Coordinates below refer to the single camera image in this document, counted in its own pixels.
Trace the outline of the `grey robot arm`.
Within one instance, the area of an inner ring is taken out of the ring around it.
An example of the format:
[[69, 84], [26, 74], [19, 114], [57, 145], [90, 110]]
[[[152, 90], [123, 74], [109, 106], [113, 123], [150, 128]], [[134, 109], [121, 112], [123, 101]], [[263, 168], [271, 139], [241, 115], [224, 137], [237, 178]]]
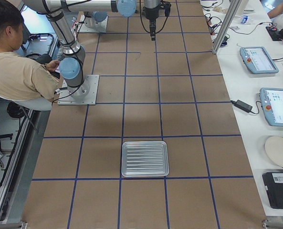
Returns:
[[[150, 34], [151, 40], [155, 41], [156, 40], [156, 34], [160, 33], [166, 23], [167, 20], [170, 16], [171, 12], [171, 3], [169, 1], [165, 0], [145, 0], [144, 1], [144, 15], [145, 18], [149, 20], [149, 31], [145, 28], [143, 20], [142, 20], [142, 13], [141, 13], [141, 3], [139, 3], [139, 10], [140, 10], [140, 20], [142, 27], [146, 33]], [[165, 14], [165, 21], [162, 25], [162, 28], [159, 31], [156, 31], [156, 19], [159, 17], [159, 11], [163, 10]]]
[[46, 16], [63, 47], [65, 57], [80, 56], [82, 53], [64, 17], [65, 11], [118, 12], [124, 17], [130, 17], [136, 11], [135, 0], [24, 0], [23, 3]]

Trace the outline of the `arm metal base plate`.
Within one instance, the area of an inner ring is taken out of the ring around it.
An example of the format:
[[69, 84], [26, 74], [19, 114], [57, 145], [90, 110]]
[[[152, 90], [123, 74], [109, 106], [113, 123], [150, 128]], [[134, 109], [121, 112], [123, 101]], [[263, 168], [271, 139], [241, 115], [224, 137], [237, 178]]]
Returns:
[[58, 105], [95, 105], [99, 85], [99, 75], [86, 75], [84, 83], [80, 88], [71, 88], [63, 81], [62, 87], [66, 89], [61, 90], [60, 99], [57, 101]]
[[80, 33], [106, 33], [108, 16], [101, 22], [97, 22], [94, 18], [86, 18], [82, 15], [77, 31]]

